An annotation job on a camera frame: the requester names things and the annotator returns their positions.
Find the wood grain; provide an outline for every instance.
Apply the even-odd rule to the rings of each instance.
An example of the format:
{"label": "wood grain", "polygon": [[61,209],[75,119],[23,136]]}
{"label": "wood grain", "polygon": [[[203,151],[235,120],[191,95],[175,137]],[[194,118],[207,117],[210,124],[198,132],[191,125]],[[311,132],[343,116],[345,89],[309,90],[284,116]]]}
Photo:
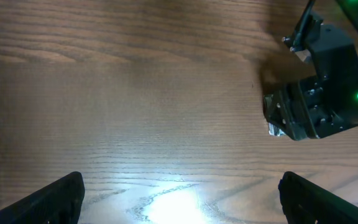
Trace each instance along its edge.
{"label": "wood grain", "polygon": [[0,209],[74,170],[80,223],[285,223],[288,170],[358,206],[358,128],[294,142],[262,114],[314,73],[279,41],[305,4],[0,0]]}

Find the wooden surface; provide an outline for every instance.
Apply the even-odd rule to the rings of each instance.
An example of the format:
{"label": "wooden surface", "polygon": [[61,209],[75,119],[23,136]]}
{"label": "wooden surface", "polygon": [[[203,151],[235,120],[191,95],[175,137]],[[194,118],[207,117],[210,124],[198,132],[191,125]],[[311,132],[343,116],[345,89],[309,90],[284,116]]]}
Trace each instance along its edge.
{"label": "wooden surface", "polygon": [[313,74],[279,43],[305,4],[0,0],[0,209],[74,170],[80,223],[284,223],[287,170],[358,206],[358,128],[294,142],[262,114]]}

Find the wooden table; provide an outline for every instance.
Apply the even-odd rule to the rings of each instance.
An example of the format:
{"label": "wooden table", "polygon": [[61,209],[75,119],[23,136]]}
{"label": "wooden table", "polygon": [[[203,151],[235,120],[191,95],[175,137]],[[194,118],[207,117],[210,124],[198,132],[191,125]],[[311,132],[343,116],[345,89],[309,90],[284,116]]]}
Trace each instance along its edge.
{"label": "wooden table", "polygon": [[358,128],[295,142],[263,117],[314,73],[279,41],[305,5],[0,0],[0,209],[74,170],[80,223],[285,223],[287,170],[358,206]]}

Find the brown wood tabletop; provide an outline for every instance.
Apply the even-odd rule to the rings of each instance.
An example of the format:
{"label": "brown wood tabletop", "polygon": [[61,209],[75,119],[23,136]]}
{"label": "brown wood tabletop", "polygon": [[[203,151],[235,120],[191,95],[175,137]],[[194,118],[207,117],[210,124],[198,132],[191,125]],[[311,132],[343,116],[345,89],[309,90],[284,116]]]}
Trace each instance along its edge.
{"label": "brown wood tabletop", "polygon": [[288,170],[358,206],[358,128],[295,142],[263,116],[314,74],[280,42],[306,3],[0,0],[0,209],[76,170],[79,223],[285,223]]}

